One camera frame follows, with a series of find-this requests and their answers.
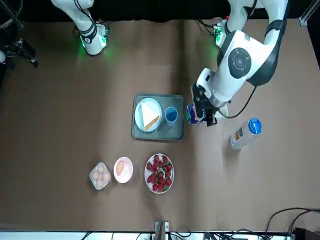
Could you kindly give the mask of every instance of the strawberry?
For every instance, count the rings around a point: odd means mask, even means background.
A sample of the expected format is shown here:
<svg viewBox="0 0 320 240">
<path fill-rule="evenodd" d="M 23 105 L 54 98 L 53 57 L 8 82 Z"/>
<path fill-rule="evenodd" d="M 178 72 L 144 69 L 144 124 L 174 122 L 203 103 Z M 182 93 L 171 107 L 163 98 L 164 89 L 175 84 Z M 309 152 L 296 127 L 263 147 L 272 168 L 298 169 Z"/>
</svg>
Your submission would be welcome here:
<svg viewBox="0 0 320 240">
<path fill-rule="evenodd" d="M 158 169 L 158 166 L 157 166 L 157 164 L 156 164 L 155 162 L 154 162 L 153 165 L 152 165 L 152 169 L 153 169 L 153 170 L 157 170 L 157 169 Z"/>
<path fill-rule="evenodd" d="M 164 172 L 163 171 L 159 171 L 159 174 L 158 174 L 158 177 L 161 179 L 161 178 L 163 178 L 164 177 Z"/>
<path fill-rule="evenodd" d="M 165 177 L 166 177 L 166 178 L 171 178 L 171 171 L 167 171 L 167 172 L 165 173 Z"/>
<path fill-rule="evenodd" d="M 165 184 L 165 179 L 164 178 L 159 178 L 159 184 L 164 185 Z"/>
<path fill-rule="evenodd" d="M 156 164 L 159 162 L 159 156 L 158 155 L 154 155 L 153 162 L 156 163 Z"/>
<path fill-rule="evenodd" d="M 148 162 L 148 163 L 146 164 L 146 169 L 148 169 L 149 171 L 152 171 L 152 170 L 153 170 L 152 164 L 151 164 L 150 162 Z"/>
<path fill-rule="evenodd" d="M 154 192 L 156 192 L 156 191 L 158 190 L 158 185 L 157 185 L 157 184 L 153 184 L 152 190 L 153 190 Z"/>
<path fill-rule="evenodd" d="M 155 175 L 151 175 L 151 176 L 150 176 L 150 181 L 151 181 L 151 183 L 155 183 L 156 180 L 157 180 L 157 177 L 156 177 Z"/>
<path fill-rule="evenodd" d="M 158 192 L 162 192 L 163 189 L 164 189 L 164 187 L 163 187 L 162 185 L 158 185 L 158 186 L 157 186 L 157 191 L 158 191 Z"/>
<path fill-rule="evenodd" d="M 165 180 L 165 184 L 166 184 L 168 187 L 170 187 L 170 185 L 172 184 L 171 178 L 167 178 L 167 179 Z"/>
<path fill-rule="evenodd" d="M 162 161 L 158 161 L 159 168 L 162 168 L 165 164 Z"/>
<path fill-rule="evenodd" d="M 166 156 L 162 156 L 162 161 L 165 165 L 168 164 L 168 158 Z"/>
<path fill-rule="evenodd" d="M 166 169 L 168 169 L 168 171 L 171 171 L 171 169 L 172 169 L 172 164 L 169 163 L 169 164 L 166 166 Z"/>
</svg>

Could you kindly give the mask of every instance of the brown table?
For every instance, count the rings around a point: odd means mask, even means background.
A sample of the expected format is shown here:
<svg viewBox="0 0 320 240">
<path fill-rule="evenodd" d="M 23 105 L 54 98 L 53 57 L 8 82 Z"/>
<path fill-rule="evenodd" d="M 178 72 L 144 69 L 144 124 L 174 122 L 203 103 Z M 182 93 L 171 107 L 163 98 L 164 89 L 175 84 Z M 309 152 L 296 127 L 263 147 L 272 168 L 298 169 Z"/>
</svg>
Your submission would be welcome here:
<svg viewBox="0 0 320 240">
<path fill-rule="evenodd" d="M 262 40 L 268 22 L 250 20 L 245 31 Z M 320 73 L 307 28 L 289 20 L 277 70 L 257 89 L 242 115 L 218 125 L 185 125 L 175 143 L 131 137 L 137 93 L 181 94 L 204 67 L 216 69 L 218 50 L 194 21 L 115 22 L 109 47 L 90 57 L 72 23 L 28 24 L 38 69 L 17 60 L 6 75 L 0 112 L 0 226 L 17 230 L 149 231 L 154 220 L 171 230 L 262 231 L 280 209 L 319 207 Z M 230 114 L 247 100 L 248 83 Z M 247 118 L 262 121 L 262 136 L 239 154 L 229 135 Z M 151 193 L 143 170 L 154 153 L 175 166 L 174 183 Z M 97 192 L 88 174 L 99 161 L 111 170 L 121 156 L 134 165 L 132 180 Z M 296 213 L 271 225 L 284 231 Z M 319 218 L 298 224 L 309 228 Z"/>
</svg>

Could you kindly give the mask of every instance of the plate of strawberries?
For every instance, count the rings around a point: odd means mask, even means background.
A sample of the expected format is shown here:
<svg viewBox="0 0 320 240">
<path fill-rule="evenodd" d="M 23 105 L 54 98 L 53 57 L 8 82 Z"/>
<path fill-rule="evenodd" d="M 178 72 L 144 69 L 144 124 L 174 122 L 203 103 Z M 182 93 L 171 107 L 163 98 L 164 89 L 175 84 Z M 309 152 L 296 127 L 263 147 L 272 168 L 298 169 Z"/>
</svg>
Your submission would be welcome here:
<svg viewBox="0 0 320 240">
<path fill-rule="evenodd" d="M 151 192 L 164 194 L 170 189 L 174 177 L 174 166 L 166 155 L 157 153 L 146 162 L 144 180 Z"/>
</svg>

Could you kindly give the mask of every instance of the sandwich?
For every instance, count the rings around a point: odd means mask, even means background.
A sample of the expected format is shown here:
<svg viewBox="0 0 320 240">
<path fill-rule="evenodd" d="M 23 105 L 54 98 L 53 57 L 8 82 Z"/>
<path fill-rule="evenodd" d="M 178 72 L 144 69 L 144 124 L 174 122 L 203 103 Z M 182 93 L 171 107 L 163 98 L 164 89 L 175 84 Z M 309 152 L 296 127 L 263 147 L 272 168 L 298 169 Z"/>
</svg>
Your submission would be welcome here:
<svg viewBox="0 0 320 240">
<path fill-rule="evenodd" d="M 144 102 L 141 102 L 141 110 L 142 110 L 143 128 L 145 131 L 147 131 L 156 121 L 158 121 L 158 119 L 160 118 L 160 115 Z"/>
</svg>

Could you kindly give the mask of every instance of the gray tray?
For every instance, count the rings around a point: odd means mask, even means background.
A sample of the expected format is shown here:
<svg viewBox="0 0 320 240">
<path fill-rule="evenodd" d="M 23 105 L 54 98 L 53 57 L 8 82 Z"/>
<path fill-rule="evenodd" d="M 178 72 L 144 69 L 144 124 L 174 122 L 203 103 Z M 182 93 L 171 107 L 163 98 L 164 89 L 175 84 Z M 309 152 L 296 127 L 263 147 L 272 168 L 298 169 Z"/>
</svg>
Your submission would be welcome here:
<svg viewBox="0 0 320 240">
<path fill-rule="evenodd" d="M 144 132 L 139 129 L 135 121 L 135 110 L 138 103 L 145 98 L 153 98 L 158 101 L 162 110 L 162 118 L 160 125 L 151 132 Z M 184 137 L 184 98 L 180 95 L 173 94 L 152 94 L 152 93 L 138 93 L 134 97 L 133 114 L 132 114 L 132 128 L 131 134 L 135 139 L 145 140 L 162 140 L 162 141 L 176 141 Z M 173 126 L 167 126 L 165 111 L 167 107 L 175 107 L 178 112 L 178 118 Z"/>
</svg>

